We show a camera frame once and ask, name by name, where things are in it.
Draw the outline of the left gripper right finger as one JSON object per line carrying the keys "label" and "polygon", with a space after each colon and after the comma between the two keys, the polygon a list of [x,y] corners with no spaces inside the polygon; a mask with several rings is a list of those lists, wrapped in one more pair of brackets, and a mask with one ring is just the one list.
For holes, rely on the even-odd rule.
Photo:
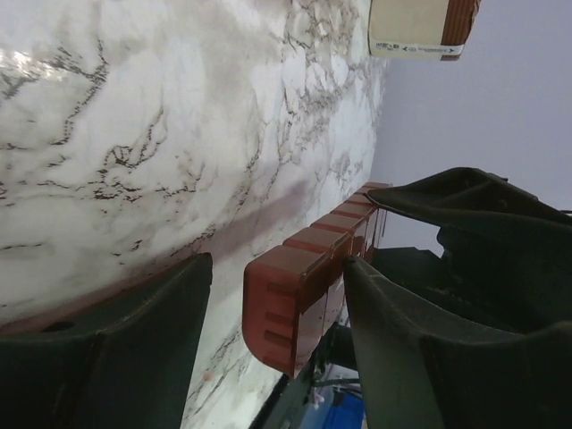
{"label": "left gripper right finger", "polygon": [[521,334],[470,321],[344,263],[371,428],[568,428],[571,324]]}

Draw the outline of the beige cup brown lid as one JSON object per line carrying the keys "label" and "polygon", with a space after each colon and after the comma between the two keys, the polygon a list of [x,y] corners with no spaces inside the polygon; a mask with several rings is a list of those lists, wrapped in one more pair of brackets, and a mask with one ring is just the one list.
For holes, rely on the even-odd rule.
{"label": "beige cup brown lid", "polygon": [[480,9],[479,0],[373,0],[370,55],[377,58],[456,61]]}

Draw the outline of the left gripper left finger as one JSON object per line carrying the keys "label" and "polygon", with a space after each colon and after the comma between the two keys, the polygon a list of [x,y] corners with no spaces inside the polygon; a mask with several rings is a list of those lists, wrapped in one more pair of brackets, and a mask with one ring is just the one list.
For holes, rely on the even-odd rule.
{"label": "left gripper left finger", "polygon": [[213,258],[1,338],[4,428],[177,428],[205,320]]}

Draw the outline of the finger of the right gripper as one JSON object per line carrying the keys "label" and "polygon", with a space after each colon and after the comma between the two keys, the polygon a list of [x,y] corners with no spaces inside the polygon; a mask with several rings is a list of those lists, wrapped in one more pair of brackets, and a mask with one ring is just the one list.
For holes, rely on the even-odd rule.
{"label": "finger of the right gripper", "polygon": [[506,179],[456,167],[371,190],[381,209],[438,227],[440,257],[386,249],[380,272],[480,324],[532,332],[571,319],[571,217]]}

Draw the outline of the dark red weekly pill organizer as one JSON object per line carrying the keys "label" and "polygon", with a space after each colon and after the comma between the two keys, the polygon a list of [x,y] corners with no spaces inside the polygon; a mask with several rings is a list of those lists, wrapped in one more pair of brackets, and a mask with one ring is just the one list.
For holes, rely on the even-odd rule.
{"label": "dark red weekly pill organizer", "polygon": [[381,186],[366,183],[245,267],[242,335],[266,366],[296,377],[336,322],[345,302],[343,261],[370,260],[383,237],[386,212],[366,196]]}

